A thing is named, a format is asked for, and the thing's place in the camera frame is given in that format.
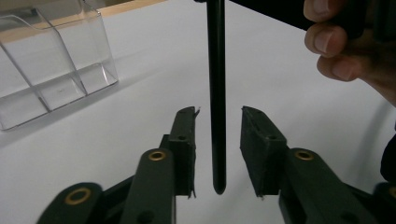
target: fingernail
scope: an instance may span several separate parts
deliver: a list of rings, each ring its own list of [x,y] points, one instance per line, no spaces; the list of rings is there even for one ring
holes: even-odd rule
[[[332,74],[344,81],[351,81],[353,77],[353,70],[355,64],[350,61],[340,60],[332,66]]]
[[[324,30],[318,33],[315,37],[315,48],[323,53],[326,53],[330,38],[332,38],[332,34],[334,34],[333,30]]]
[[[315,0],[314,10],[318,14],[324,14],[329,12],[329,1],[328,0]]]

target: white table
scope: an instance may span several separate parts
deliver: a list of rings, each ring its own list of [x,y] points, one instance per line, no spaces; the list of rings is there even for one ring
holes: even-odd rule
[[[228,186],[212,188],[205,4],[169,0],[105,18],[120,83],[0,133],[0,223],[35,223],[63,189],[104,189],[134,174],[176,112],[196,120],[197,198],[177,198],[177,223],[283,223],[276,196],[255,197],[239,150],[241,108],[265,112],[290,147],[315,150],[371,192],[395,111],[362,81],[321,76],[304,32],[226,2]]]

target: transparent acrylic box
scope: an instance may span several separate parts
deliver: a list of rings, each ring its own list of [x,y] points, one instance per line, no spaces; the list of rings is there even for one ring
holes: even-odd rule
[[[102,17],[79,0],[1,11],[0,47],[1,130],[118,81]]]

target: black stick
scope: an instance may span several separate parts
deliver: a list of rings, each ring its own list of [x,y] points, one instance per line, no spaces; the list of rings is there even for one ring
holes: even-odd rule
[[[227,182],[224,0],[207,0],[206,6],[209,42],[213,186],[217,194],[222,194]]]

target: white surface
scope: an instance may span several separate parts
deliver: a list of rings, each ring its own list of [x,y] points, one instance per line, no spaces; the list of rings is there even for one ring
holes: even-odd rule
[[[315,150],[343,181],[371,191],[394,109],[361,81],[321,76],[304,32],[226,2],[228,186],[212,188],[205,4],[169,0],[105,18],[120,83],[17,130],[0,133],[0,223],[35,223],[61,190],[107,189],[134,174],[176,112],[196,120],[197,198],[177,223],[283,223],[277,197],[257,199],[239,150],[241,107],[265,112],[290,147]]]

